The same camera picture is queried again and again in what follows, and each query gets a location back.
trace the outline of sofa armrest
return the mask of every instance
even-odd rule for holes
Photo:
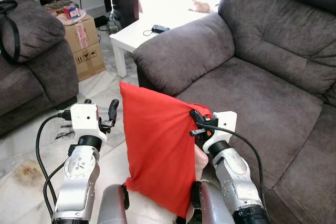
[[[158,91],[176,95],[230,59],[234,51],[227,24],[214,13],[148,40],[133,57]]]
[[[64,39],[63,24],[53,17],[44,7],[33,0],[15,0],[17,7],[7,16],[17,26],[20,36],[20,54],[18,62],[23,63],[42,54]],[[3,45],[10,56],[14,55],[13,28],[7,20],[3,20]]]
[[[78,94],[78,78],[74,57],[66,40],[25,63],[41,83],[53,106]]]

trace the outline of table leg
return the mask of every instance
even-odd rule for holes
[[[126,64],[125,64],[125,57],[124,57],[124,50],[116,45],[113,46],[113,52],[115,57],[115,62],[117,64],[117,71],[120,77],[126,76]]]

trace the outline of pillow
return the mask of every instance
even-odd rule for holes
[[[63,24],[44,7],[33,0],[15,0],[17,7],[7,14],[15,22],[20,36],[18,62],[23,63],[42,54],[64,39]],[[10,56],[14,55],[14,34],[8,21],[2,24],[3,45]]]
[[[207,107],[120,82],[130,190],[186,218],[195,182],[197,129],[190,110],[210,116]]]

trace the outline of white side table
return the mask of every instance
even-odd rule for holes
[[[147,32],[147,34],[149,34],[153,25],[161,25],[173,29],[175,27],[182,26],[186,23],[202,18],[206,15],[207,14],[192,11],[183,11],[181,13],[174,14],[165,13],[154,16],[141,15],[140,19],[133,24],[125,27],[116,34],[111,34],[110,38],[116,60],[115,62],[117,64],[118,75],[120,77],[125,77],[127,74],[124,50],[133,52],[142,43],[157,35],[152,33],[149,36],[145,36],[143,34],[144,31],[149,30],[149,32]]]

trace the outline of red bag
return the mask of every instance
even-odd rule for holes
[[[189,111],[211,116],[202,105],[120,82],[130,190],[185,218],[195,182],[194,138]]]

